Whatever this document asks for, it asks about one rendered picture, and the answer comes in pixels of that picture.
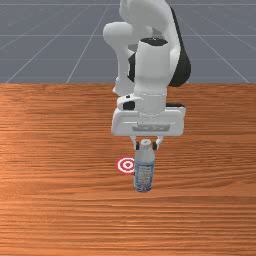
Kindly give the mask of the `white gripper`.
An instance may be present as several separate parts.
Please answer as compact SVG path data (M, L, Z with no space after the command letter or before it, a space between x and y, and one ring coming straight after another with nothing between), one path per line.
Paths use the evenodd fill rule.
M111 132L115 136L130 136L134 150L140 143L136 136L157 136L153 150L158 150L164 136L181 136L184 132L186 107L182 104L167 103L166 108L156 115L144 115L134 110L115 109Z

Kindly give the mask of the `clear plastic bottle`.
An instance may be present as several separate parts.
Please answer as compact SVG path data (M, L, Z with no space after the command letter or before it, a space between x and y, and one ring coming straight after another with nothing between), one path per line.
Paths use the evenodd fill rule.
M142 139L134 158L134 188L149 192L154 177L155 153L150 139Z

